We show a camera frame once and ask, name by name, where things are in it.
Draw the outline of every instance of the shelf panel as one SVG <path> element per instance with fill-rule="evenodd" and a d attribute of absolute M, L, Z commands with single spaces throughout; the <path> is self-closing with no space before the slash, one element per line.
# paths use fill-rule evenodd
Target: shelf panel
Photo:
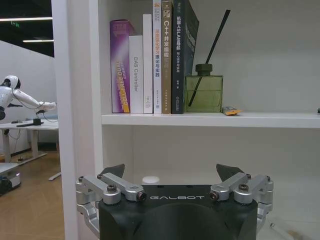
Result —
<path fill-rule="evenodd" d="M 243 112 L 237 116 L 222 113 L 137 114 L 113 113 L 101 116 L 102 125 L 309 128 L 320 129 L 317 113 Z"/>

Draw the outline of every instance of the reed diffuser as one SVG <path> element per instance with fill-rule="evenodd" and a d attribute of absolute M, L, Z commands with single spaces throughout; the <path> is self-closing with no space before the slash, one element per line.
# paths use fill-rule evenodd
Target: reed diffuser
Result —
<path fill-rule="evenodd" d="M 209 64 L 219 37 L 229 17 L 230 10 L 226 10 L 213 41 L 209 55 L 204 64 L 197 64 L 197 76 L 185 78 L 184 109 L 187 113 L 221 113 L 223 100 L 223 76 L 211 75 L 212 64 Z"/>

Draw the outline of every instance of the green glass bottle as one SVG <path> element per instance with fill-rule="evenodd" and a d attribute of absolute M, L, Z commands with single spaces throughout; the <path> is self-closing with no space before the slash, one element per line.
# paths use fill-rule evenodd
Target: green glass bottle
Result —
<path fill-rule="evenodd" d="M 184 110 L 187 113 L 222 112 L 222 75 L 210 75 L 212 64 L 197 64 L 197 76 L 185 77 Z"/>

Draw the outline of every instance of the white wall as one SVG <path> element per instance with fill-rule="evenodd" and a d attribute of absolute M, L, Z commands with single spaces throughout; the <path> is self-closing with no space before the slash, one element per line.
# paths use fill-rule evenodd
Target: white wall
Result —
<path fill-rule="evenodd" d="M 194 63 L 223 75 L 223 105 L 257 112 L 315 112 L 320 97 L 318 0 L 190 0 L 200 21 Z"/>
<path fill-rule="evenodd" d="M 21 81 L 21 90 L 38 101 L 56 102 L 56 77 L 54 59 L 41 53 L 24 49 L 19 46 L 0 41 L 0 82 L 7 75 L 16 75 Z M 33 119 L 34 110 L 26 107 L 11 107 L 5 110 L 6 117 L 0 124 L 10 123 L 14 120 Z M 17 131 L 11 130 L 13 137 Z M 20 139 L 17 141 L 10 138 L 11 153 L 28 149 L 27 132 L 20 131 Z M 3 151 L 2 138 L 0 137 L 0 152 Z"/>

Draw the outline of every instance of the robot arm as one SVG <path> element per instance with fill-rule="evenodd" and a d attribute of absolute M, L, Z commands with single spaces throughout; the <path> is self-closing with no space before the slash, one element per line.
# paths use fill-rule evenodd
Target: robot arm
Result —
<path fill-rule="evenodd" d="M 46 112 L 46 111 L 54 110 L 57 107 L 57 104 L 55 102 L 37 101 L 33 97 L 29 96 L 28 94 L 24 93 L 19 89 L 13 90 L 13 96 L 19 101 L 35 107 L 39 111 L 42 110 Z"/>
<path fill-rule="evenodd" d="M 55 102 L 37 101 L 33 97 L 21 91 L 20 87 L 21 82 L 19 78 L 13 75 L 6 76 L 3 83 L 0 84 L 0 120 L 3 120 L 6 117 L 6 108 L 22 107 L 21 105 L 11 103 L 14 98 L 21 104 L 24 102 L 33 106 L 34 108 L 31 109 L 37 110 L 38 113 L 44 113 L 57 108 L 57 104 Z"/>

